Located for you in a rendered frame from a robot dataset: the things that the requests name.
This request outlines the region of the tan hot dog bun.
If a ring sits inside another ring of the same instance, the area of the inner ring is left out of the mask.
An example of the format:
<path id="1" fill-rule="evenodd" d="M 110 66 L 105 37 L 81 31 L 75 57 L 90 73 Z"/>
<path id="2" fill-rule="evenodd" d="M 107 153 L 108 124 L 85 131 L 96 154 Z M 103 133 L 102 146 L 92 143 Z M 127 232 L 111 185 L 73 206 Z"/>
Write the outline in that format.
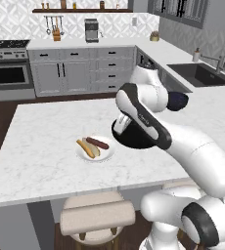
<path id="1" fill-rule="evenodd" d="M 100 156 L 100 154 L 101 154 L 100 150 L 96 146 L 88 143 L 86 138 L 82 138 L 82 141 L 91 149 L 91 151 L 93 152 L 95 157 Z"/>

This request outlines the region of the grey kitchen island base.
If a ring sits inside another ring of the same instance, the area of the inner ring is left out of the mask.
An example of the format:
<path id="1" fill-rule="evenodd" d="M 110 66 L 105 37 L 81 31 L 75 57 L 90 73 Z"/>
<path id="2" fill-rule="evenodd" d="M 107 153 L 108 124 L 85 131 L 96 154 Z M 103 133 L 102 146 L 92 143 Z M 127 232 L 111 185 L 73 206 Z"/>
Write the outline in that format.
<path id="1" fill-rule="evenodd" d="M 116 186 L 70 182 L 67 184 L 0 185 L 0 250 L 54 250 L 55 219 L 70 196 L 120 191 L 136 209 L 141 197 L 160 184 Z"/>

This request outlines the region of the steel stove with oven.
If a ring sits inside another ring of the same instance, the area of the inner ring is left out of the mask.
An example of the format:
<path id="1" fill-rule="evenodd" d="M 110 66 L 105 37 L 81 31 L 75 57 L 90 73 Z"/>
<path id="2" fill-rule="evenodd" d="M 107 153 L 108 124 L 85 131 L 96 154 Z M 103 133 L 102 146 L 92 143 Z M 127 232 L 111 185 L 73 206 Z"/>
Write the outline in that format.
<path id="1" fill-rule="evenodd" d="M 0 40 L 0 102 L 35 98 L 28 43 L 29 39 Z"/>

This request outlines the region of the orange-brown long bun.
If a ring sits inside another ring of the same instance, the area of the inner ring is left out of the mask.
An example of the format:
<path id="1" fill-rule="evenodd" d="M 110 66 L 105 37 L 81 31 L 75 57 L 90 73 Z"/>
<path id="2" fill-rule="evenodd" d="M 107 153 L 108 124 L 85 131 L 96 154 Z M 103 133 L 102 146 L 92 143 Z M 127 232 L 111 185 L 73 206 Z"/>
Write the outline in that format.
<path id="1" fill-rule="evenodd" d="M 88 146 L 87 143 L 81 141 L 81 140 L 77 140 L 76 141 L 81 147 L 82 149 L 85 151 L 85 153 L 90 157 L 90 158 L 95 158 L 95 154 L 92 152 L 92 149 Z"/>

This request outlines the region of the white round bowl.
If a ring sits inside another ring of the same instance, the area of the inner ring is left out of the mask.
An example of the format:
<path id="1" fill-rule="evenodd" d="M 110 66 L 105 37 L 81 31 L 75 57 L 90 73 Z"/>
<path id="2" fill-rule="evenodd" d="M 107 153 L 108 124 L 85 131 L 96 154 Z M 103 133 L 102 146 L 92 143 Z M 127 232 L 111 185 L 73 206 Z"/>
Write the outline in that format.
<path id="1" fill-rule="evenodd" d="M 109 148 L 108 149 L 100 148 L 100 155 L 91 158 L 81 146 L 76 146 L 75 152 L 80 159 L 88 162 L 103 162 L 113 157 L 116 151 L 115 143 L 113 140 L 103 136 L 93 136 L 93 139 L 107 144 Z"/>

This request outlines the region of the wooden knife block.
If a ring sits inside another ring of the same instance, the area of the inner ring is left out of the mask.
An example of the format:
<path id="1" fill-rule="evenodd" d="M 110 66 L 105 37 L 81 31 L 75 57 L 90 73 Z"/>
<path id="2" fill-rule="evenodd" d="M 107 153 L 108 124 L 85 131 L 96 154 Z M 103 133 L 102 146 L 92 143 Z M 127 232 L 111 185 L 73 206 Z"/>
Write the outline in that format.
<path id="1" fill-rule="evenodd" d="M 54 41 L 61 41 L 61 34 L 60 34 L 60 30 L 58 28 L 53 29 L 52 33 L 53 33 Z"/>

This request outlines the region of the rail with hanging tools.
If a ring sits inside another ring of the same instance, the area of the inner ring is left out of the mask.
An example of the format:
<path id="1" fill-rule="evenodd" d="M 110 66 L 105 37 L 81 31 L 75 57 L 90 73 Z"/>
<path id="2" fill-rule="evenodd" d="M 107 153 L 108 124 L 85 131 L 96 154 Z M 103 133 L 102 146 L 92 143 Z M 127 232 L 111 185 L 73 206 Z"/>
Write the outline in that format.
<path id="1" fill-rule="evenodd" d="M 48 35 L 59 32 L 61 36 L 65 34 L 63 29 L 63 16 L 45 16 L 46 33 Z"/>

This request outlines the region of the dark glass wall cupboards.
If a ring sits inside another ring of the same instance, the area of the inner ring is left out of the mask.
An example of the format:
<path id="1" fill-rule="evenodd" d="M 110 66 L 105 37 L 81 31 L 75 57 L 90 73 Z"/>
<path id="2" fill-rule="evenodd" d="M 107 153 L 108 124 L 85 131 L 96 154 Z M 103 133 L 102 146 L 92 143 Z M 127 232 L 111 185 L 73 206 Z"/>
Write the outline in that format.
<path id="1" fill-rule="evenodd" d="M 208 0 L 148 0 L 148 13 L 203 28 Z"/>

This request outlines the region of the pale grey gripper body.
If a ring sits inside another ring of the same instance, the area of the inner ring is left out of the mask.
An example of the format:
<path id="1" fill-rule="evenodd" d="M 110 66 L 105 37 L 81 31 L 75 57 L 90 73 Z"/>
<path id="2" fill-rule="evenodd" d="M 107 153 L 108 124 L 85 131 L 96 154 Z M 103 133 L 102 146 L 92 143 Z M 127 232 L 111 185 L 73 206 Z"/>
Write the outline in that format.
<path id="1" fill-rule="evenodd" d="M 130 123 L 131 123 L 131 119 L 127 115 L 121 113 L 115 121 L 113 130 L 118 135 L 121 135 Z"/>

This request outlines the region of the grey base cupboard run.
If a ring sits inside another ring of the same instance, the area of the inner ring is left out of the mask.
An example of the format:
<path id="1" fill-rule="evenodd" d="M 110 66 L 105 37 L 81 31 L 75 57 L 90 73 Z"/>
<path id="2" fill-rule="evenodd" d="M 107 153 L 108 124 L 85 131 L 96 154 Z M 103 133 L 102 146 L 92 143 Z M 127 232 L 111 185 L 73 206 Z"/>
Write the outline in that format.
<path id="1" fill-rule="evenodd" d="M 133 47 L 28 51 L 38 97 L 116 92 L 133 70 Z"/>

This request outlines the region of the beige padded stool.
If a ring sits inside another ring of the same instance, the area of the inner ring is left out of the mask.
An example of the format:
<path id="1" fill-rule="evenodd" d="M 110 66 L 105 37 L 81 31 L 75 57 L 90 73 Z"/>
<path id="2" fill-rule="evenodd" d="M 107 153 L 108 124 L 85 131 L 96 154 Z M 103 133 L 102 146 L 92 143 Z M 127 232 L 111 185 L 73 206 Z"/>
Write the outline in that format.
<path id="1" fill-rule="evenodd" d="M 73 196 L 64 203 L 60 217 L 62 235 L 75 241 L 75 250 L 84 246 L 119 250 L 123 228 L 135 224 L 135 209 L 118 191 Z"/>

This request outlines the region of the grey corner cupboard run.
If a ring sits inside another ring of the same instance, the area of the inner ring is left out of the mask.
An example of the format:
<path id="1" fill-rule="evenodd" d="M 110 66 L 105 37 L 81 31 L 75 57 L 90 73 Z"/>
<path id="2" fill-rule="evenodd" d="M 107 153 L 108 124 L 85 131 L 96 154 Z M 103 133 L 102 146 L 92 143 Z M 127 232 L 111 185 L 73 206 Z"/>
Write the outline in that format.
<path id="1" fill-rule="evenodd" d="M 157 62 L 152 60 L 139 48 L 136 49 L 136 63 L 140 66 L 147 66 L 150 69 L 156 69 L 161 83 L 168 92 L 191 93 L 190 89 L 166 72 Z"/>

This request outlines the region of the steel sink tap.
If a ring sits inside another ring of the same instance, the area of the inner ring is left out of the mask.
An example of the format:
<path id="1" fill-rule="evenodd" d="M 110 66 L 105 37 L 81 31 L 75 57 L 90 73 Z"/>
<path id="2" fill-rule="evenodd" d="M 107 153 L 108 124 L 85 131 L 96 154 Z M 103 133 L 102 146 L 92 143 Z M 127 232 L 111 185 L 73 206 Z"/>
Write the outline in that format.
<path id="1" fill-rule="evenodd" d="M 213 58 L 214 61 L 217 61 L 216 73 L 219 74 L 221 71 L 225 69 L 225 57 L 220 56 L 219 58 Z"/>

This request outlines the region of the dark inset sink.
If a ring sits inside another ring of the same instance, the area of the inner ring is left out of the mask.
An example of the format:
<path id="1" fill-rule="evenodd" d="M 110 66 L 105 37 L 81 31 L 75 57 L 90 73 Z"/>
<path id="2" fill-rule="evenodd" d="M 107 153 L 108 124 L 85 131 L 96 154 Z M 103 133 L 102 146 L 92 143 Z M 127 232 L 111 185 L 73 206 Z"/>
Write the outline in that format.
<path id="1" fill-rule="evenodd" d="M 204 63 L 170 64 L 169 67 L 196 88 L 225 86 L 225 74 L 217 74 Z"/>

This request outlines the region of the dark wooden wall shelf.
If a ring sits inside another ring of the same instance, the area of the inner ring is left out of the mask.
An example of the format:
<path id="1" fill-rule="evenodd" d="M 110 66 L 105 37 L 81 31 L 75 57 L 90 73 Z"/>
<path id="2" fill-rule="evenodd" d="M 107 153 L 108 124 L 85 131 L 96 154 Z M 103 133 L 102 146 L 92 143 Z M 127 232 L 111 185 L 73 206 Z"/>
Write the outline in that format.
<path id="1" fill-rule="evenodd" d="M 129 9 L 33 9 L 34 14 L 38 13 L 133 13 Z"/>

